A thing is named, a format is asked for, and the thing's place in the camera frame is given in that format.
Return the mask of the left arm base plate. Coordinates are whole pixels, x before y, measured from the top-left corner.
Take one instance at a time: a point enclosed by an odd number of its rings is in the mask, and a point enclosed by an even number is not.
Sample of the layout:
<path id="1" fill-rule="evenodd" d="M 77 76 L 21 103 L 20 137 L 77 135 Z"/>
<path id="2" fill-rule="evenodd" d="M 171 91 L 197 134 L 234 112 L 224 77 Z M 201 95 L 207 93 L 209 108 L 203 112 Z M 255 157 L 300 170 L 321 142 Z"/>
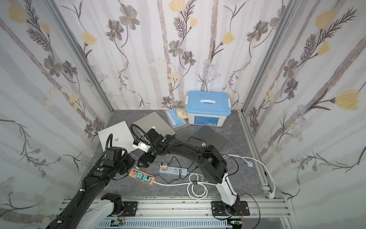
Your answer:
<path id="1" fill-rule="evenodd" d="M 121 210 L 117 211 L 118 213 L 117 216 L 135 217 L 138 209 L 137 207 L 138 207 L 137 201 L 123 201 Z"/>

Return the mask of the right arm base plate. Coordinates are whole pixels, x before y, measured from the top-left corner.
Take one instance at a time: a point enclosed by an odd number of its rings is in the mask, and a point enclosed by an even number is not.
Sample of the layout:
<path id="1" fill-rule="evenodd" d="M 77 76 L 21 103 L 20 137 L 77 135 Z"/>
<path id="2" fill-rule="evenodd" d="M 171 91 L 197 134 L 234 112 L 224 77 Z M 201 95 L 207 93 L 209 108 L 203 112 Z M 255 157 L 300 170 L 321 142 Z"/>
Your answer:
<path id="1" fill-rule="evenodd" d="M 212 215 L 215 217 L 249 216 L 250 210 L 246 201 L 240 201 L 238 206 L 230 207 L 222 201 L 211 201 Z"/>

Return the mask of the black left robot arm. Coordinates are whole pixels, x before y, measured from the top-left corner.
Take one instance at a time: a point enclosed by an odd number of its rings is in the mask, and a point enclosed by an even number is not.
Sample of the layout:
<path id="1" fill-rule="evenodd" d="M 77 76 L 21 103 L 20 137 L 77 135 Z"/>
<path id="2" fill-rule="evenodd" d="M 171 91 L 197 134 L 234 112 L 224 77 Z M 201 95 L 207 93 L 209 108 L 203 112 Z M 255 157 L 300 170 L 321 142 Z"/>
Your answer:
<path id="1" fill-rule="evenodd" d="M 125 148 L 112 145 L 113 134 L 109 134 L 104 153 L 97 160 L 86 177 L 81 188 L 64 210 L 49 223 L 47 229 L 76 229 L 95 198 L 103 191 L 116 175 L 124 175 L 132 168 L 135 160 Z"/>

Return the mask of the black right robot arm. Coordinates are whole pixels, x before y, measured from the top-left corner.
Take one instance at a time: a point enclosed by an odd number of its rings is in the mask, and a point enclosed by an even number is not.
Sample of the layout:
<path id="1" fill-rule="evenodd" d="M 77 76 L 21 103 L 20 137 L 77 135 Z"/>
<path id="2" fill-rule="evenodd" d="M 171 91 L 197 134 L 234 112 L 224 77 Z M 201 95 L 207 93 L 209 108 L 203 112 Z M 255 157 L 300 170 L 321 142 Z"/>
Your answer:
<path id="1" fill-rule="evenodd" d="M 136 124 L 130 125 L 130 132 L 135 137 L 133 146 L 144 152 L 138 159 L 138 167 L 148 168 L 157 156 L 182 156 L 196 164 L 203 177 L 216 186 L 226 213 L 234 215 L 239 210 L 240 197 L 229 181 L 227 162 L 214 146 L 190 145 L 173 135 L 161 135 L 153 128 L 145 132 Z"/>

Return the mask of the teal charger adapter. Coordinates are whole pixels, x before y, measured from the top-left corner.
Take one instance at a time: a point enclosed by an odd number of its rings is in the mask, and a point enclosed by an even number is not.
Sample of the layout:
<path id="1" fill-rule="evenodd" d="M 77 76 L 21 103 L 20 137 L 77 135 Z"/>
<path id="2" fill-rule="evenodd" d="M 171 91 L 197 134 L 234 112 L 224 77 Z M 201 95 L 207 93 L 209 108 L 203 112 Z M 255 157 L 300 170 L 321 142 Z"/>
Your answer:
<path id="1" fill-rule="evenodd" d="M 139 172 L 136 172 L 136 174 L 135 174 L 135 178 L 136 178 L 136 179 L 138 179 L 138 180 L 143 180 L 143 178 L 144 178 L 144 174 L 139 173 Z"/>
<path id="2" fill-rule="evenodd" d="M 144 175 L 143 176 L 143 181 L 150 184 L 152 182 L 152 177 L 151 176 L 147 176 L 147 175 Z"/>

